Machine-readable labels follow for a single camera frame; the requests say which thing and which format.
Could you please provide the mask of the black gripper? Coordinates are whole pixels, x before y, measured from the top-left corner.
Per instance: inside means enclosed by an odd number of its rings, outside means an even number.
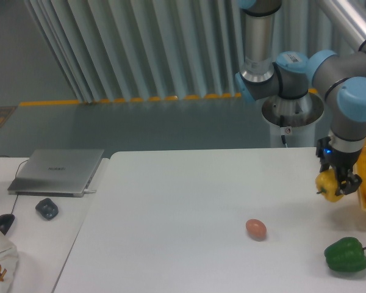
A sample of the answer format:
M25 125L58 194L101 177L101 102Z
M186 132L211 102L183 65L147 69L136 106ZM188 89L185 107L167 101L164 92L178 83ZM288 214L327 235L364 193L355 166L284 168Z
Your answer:
M351 194L362 184L362 178L353 173L362 147L363 140L347 141L337 136L317 140L315 155L320 160L319 172L327 171L330 167L335 171L337 196Z

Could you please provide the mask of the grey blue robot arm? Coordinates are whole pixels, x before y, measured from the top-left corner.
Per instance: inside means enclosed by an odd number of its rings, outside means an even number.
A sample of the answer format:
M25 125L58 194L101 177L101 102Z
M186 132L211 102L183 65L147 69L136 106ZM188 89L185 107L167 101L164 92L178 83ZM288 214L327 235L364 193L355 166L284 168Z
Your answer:
M296 104L317 89L332 111L330 132L317 142L318 193L337 201L362 184L353 172L366 141L366 10L357 1L318 1L353 53L322 50L306 58L295 52L271 60L274 15L281 1L239 1L246 19L245 60L235 80L244 99L277 96Z

